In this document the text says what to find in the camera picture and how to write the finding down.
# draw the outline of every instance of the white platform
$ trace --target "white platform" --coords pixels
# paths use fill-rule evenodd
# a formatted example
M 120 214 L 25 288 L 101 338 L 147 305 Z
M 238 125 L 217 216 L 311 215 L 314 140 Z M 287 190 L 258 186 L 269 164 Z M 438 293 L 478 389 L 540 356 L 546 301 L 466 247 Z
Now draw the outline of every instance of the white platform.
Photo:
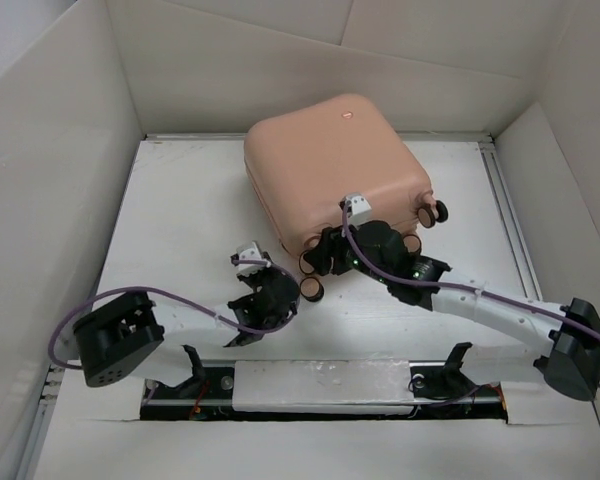
M 425 253 L 523 294 L 478 145 L 408 144 L 450 209 L 448 223 L 422 232 Z M 246 292 L 228 257 L 251 239 L 295 268 L 247 180 L 240 139 L 144 141 L 100 290 L 146 284 L 207 305 L 226 302 Z M 514 342 L 463 319 L 406 307 L 355 273 L 327 279 L 325 289 L 325 299 L 303 304 L 285 330 L 245 348 L 201 355 L 443 359 L 462 341 Z M 516 425 L 126 422 L 138 418 L 141 390 L 137 379 L 88 389 L 80 372 L 67 372 L 36 478 L 600 479 L 593 408 L 544 389 L 509 389 Z

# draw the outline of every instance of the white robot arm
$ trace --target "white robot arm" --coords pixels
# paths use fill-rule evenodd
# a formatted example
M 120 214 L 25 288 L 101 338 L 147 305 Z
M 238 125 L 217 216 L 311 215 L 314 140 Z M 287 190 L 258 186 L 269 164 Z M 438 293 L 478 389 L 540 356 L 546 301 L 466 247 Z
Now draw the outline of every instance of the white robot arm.
M 420 393 L 453 398 L 476 385 L 508 380 L 546 382 L 578 400 L 595 397 L 600 319 L 591 304 L 574 299 L 562 306 L 497 292 L 444 262 L 410 254 L 400 233 L 386 222 L 369 220 L 371 206 L 361 195 L 345 197 L 341 206 L 343 226 L 325 228 L 319 243 L 303 255 L 316 274 L 357 270 L 384 283 L 403 303 L 463 317 L 521 342 L 496 349 L 456 345 Z M 196 345 L 239 347 L 284 327 L 297 313 L 300 297 L 291 274 L 271 263 L 255 242 L 239 248 L 232 261 L 252 293 L 226 305 L 211 310 L 158 289 L 129 287 L 76 322 L 87 385 L 102 387 L 132 375 L 190 397 L 204 381 Z M 156 305 L 147 293 L 193 309 Z

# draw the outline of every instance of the wire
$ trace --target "wire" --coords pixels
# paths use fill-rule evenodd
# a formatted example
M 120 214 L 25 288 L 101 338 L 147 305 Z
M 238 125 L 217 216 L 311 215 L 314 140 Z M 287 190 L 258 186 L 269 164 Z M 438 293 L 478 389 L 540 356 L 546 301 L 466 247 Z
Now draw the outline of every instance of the wire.
M 296 284 L 298 283 L 295 280 L 293 274 L 291 274 L 291 272 L 289 272 L 285 268 L 281 267 L 280 265 L 272 263 L 268 260 L 231 260 L 231 263 L 233 263 L 234 265 L 260 265 L 260 266 L 264 266 L 264 267 L 273 267 L 273 268 L 279 270 L 280 272 L 282 272 L 283 275 L 293 279 L 296 282 Z M 282 324 L 278 325 L 277 327 L 268 328 L 268 329 L 258 329 L 258 328 L 248 327 L 246 325 L 241 325 L 238 322 L 234 322 L 233 320 L 228 319 L 227 317 L 218 315 L 214 310 L 207 308 L 203 305 L 200 305 L 199 303 L 196 303 L 193 300 L 189 300 L 185 297 L 181 297 L 180 295 L 176 295 L 175 293 L 171 293 L 166 290 L 162 290 L 160 288 L 146 287 L 146 286 L 114 288 L 112 290 L 108 290 L 106 292 L 99 293 L 98 295 L 95 295 L 94 297 L 91 297 L 90 299 L 86 300 L 84 303 L 71 309 L 64 316 L 64 318 L 62 320 L 60 320 L 60 322 L 54 329 L 53 333 L 51 334 L 51 338 L 49 339 L 49 344 L 47 345 L 47 354 L 49 355 L 49 358 L 51 359 L 51 361 L 54 364 L 58 365 L 59 367 L 66 368 L 67 370 L 82 370 L 82 367 L 80 365 L 74 365 L 74 364 L 65 362 L 63 360 L 60 360 L 57 357 L 57 355 L 55 353 L 55 346 L 56 346 L 56 343 L 58 342 L 58 338 L 60 337 L 60 334 L 62 333 L 62 330 L 67 326 L 67 324 L 69 322 L 71 322 L 71 320 L 73 320 L 81 312 L 83 312 L 84 310 L 89 308 L 91 305 L 93 305 L 97 301 L 100 301 L 104 298 L 113 297 L 115 295 L 120 295 L 123 293 L 129 293 L 129 292 L 154 293 L 156 295 L 161 295 L 163 297 L 170 298 L 171 300 L 175 300 L 184 305 L 187 305 L 188 307 L 191 307 L 194 310 L 198 310 L 199 312 L 205 313 L 205 314 L 209 315 L 210 317 L 217 318 L 220 322 L 222 322 L 226 325 L 229 325 L 241 332 L 252 333 L 255 335 L 267 335 L 270 333 L 275 333 L 277 331 L 280 331 L 284 327 L 289 325 L 289 322 L 291 322 L 293 317 L 295 317 L 295 314 L 291 313 L 287 317 L 286 321 L 283 322 Z M 296 300 L 296 303 L 299 303 L 299 302 L 300 302 L 300 296 L 298 296 L 298 299 Z
M 198 408 L 198 405 L 200 404 L 200 400 L 202 400 L 202 397 L 204 397 L 204 395 L 209 391 L 210 386 L 211 386 L 211 382 L 209 380 L 204 382 L 204 385 L 202 386 L 202 389 L 200 390 L 200 395 L 198 395 L 198 398 L 196 398 L 196 403 L 193 404 L 193 408 L 189 412 L 189 420 L 191 420 L 193 418 L 193 416 L 200 411 L 200 409 Z
M 362 253 L 362 250 L 360 249 L 360 247 L 356 243 L 355 239 L 353 238 L 353 234 L 351 233 L 351 230 L 349 229 L 349 219 L 347 217 L 347 210 L 348 210 L 348 207 L 350 207 L 350 206 L 351 206 L 351 202 L 347 202 L 345 204 L 344 208 L 342 209 L 342 229 L 344 231 L 344 235 L 347 238 L 347 240 L 349 242 L 349 245 L 351 245 L 351 248 L 353 249 L 353 251 L 355 252 L 355 254 L 358 256 L 358 258 L 360 259 L 360 261 L 362 263 L 364 263 L 365 266 L 369 270 L 371 270 L 373 273 L 375 273 L 379 277 L 382 277 L 385 280 L 389 280 L 389 281 L 394 282 L 394 283 L 399 283 L 399 284 L 402 284 L 402 285 L 409 285 L 409 286 L 412 286 L 412 287 L 449 288 L 449 289 L 454 289 L 454 290 L 461 290 L 461 291 L 464 291 L 464 292 L 470 292 L 472 294 L 476 294 L 478 292 L 478 290 L 480 290 L 479 288 L 472 287 L 470 285 L 464 285 L 462 283 L 430 282 L 430 281 L 425 281 L 425 280 L 409 280 L 409 279 L 406 279 L 406 278 L 396 277 L 395 275 L 391 275 L 389 273 L 386 273 L 383 270 L 381 270 L 380 268 L 376 267 L 364 255 L 364 253 Z M 492 300 L 495 300 L 497 302 L 504 303 L 505 305 L 509 305 L 509 306 L 512 306 L 512 307 L 516 307 L 516 308 L 521 308 L 523 310 L 527 310 L 527 311 L 529 311 L 529 312 L 531 312 L 533 314 L 545 315 L 547 317 L 556 319 L 559 322 L 562 322 L 562 323 L 564 323 L 564 324 L 566 324 L 566 325 L 568 325 L 568 326 L 570 326 L 572 328 L 575 328 L 577 330 L 580 330 L 583 333 L 586 333 L 590 337 L 592 337 L 595 340 L 597 340 L 598 342 L 600 342 L 600 333 L 596 332 L 595 330 L 592 330 L 591 328 L 589 328 L 589 327 L 587 327 L 585 325 L 581 325 L 580 323 L 578 323 L 575 320 L 572 320 L 570 318 L 562 317 L 562 316 L 558 315 L 557 313 L 551 312 L 551 311 L 546 310 L 544 308 L 536 307 L 533 304 L 519 302 L 517 300 L 513 300 L 513 299 L 507 298 L 507 297 L 505 297 L 503 295 L 498 295 L 497 293 L 489 292 L 489 291 L 486 291 L 486 290 L 481 290 L 481 295 L 483 297 L 486 297 L 486 298 L 491 298 Z
M 448 407 L 449 405 L 454 405 L 454 404 L 458 403 L 459 401 L 464 400 L 465 398 L 473 397 L 476 393 L 478 393 L 478 390 L 480 390 L 482 387 L 484 387 L 484 385 L 476 385 L 475 387 L 472 387 L 471 390 L 469 390 L 464 395 L 461 395 L 456 398 L 450 398 L 449 400 L 445 400 L 443 402 L 429 403 L 429 404 L 427 404 L 427 407 L 440 408 L 440 407 Z

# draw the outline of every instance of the pink suitcase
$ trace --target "pink suitcase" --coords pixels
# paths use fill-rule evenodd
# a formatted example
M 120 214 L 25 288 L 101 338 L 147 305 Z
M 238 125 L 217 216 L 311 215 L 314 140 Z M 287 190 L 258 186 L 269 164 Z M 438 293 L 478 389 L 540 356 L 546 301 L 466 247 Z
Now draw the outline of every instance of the pink suitcase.
M 338 203 L 363 194 L 373 218 L 403 234 L 419 250 L 418 223 L 447 218 L 431 180 L 380 111 L 368 99 L 340 95 L 269 118 L 245 138 L 247 173 L 282 246 L 295 257 L 323 228 L 341 224 Z

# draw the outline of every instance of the black clamp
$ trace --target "black clamp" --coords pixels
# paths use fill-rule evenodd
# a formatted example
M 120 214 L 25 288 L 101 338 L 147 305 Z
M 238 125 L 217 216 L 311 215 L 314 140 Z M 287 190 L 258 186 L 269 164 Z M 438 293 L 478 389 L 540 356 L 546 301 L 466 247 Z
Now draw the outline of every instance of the black clamp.
M 589 302 L 574 298 L 562 310 L 567 318 L 600 334 L 600 317 Z M 533 365 L 557 392 L 575 400 L 593 400 L 600 384 L 600 341 L 564 323 L 550 338 L 549 357 L 540 357 Z
M 271 261 L 269 254 L 263 257 Z M 229 302 L 238 323 L 247 327 L 270 330 L 286 322 L 298 313 L 300 287 L 296 281 L 277 268 L 262 268 L 238 279 L 248 285 L 253 293 Z M 238 347 L 257 342 L 264 334 L 240 332 L 226 347 Z

